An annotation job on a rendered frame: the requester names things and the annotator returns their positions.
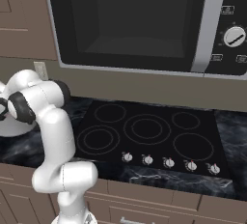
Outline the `white pot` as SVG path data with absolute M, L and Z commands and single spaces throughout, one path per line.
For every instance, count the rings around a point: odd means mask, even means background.
M 0 121 L 0 137 L 19 136 L 31 131 L 35 126 L 36 123 L 28 125 L 8 116 L 5 120 Z

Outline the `dark glass microwave door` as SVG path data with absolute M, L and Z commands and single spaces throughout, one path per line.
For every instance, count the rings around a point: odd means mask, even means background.
M 189 71 L 205 0 L 50 0 L 66 65 Z

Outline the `black glass hob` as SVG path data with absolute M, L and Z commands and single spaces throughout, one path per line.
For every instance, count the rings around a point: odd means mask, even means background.
M 131 153 L 129 162 L 123 154 Z M 143 155 L 153 158 L 144 165 Z M 76 134 L 77 157 L 229 179 L 230 172 L 212 110 L 155 106 L 137 102 L 95 100 L 87 110 Z M 175 166 L 166 168 L 163 158 Z M 185 162 L 193 160 L 191 172 Z M 220 168 L 208 172 L 207 164 Z

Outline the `brown base cupboard door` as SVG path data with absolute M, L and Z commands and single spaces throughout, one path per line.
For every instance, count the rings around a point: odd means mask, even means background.
M 0 224 L 51 224 L 55 217 L 48 194 L 0 182 Z

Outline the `brown drawer front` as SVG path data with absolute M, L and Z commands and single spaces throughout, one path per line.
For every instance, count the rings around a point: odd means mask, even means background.
M 203 217 L 237 223 L 247 221 L 247 202 L 202 195 L 198 213 Z
M 173 190 L 127 182 L 108 182 L 108 192 L 111 195 L 140 201 L 171 205 Z
M 145 222 L 147 224 L 151 224 L 154 222 L 155 224 L 169 224 L 170 218 L 168 216 L 151 214 L 138 210 L 128 210 L 123 208 L 110 208 L 111 222 L 115 224 L 121 224 L 120 220 L 122 216 L 124 216 L 128 220 Z
M 30 185 L 33 173 L 33 168 L 0 163 L 0 180 Z

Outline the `white microwave dial knob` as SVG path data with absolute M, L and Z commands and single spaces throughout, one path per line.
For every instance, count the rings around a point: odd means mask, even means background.
M 247 37 L 242 27 L 234 26 L 228 29 L 223 37 L 223 41 L 228 47 L 238 47 L 242 45 Z

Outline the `white wall socket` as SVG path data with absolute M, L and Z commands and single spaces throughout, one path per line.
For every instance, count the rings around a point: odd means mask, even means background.
M 48 79 L 45 62 L 35 62 L 34 67 L 35 67 L 36 73 L 39 75 L 41 80 Z

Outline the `brown wall cupboard door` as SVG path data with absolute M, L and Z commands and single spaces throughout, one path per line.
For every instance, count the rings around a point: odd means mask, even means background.
M 57 59 L 47 0 L 0 0 L 0 56 Z

